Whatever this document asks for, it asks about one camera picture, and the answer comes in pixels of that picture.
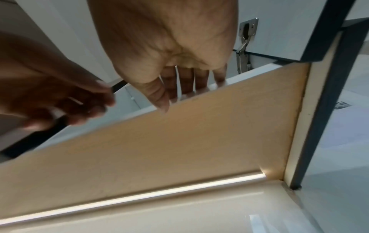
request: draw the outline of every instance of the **person's left hand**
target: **person's left hand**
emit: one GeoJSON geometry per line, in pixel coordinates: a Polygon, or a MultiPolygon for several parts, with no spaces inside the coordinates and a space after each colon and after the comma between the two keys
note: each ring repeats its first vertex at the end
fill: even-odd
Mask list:
{"type": "Polygon", "coordinates": [[[25,38],[0,34],[0,114],[24,117],[30,131],[50,128],[53,109],[71,125],[102,116],[111,88],[79,65],[25,38]]]}

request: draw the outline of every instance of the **hand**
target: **hand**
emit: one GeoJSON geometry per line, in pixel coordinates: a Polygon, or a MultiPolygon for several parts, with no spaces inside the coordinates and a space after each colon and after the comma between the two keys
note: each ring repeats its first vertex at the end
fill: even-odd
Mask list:
{"type": "Polygon", "coordinates": [[[109,86],[25,38],[0,34],[0,67],[0,114],[24,117],[23,127],[31,131],[51,127],[54,108],[78,125],[115,103],[109,86]]]}
{"type": "Polygon", "coordinates": [[[237,0],[88,0],[100,41],[117,73],[156,107],[222,82],[237,34],[237,0]]]}

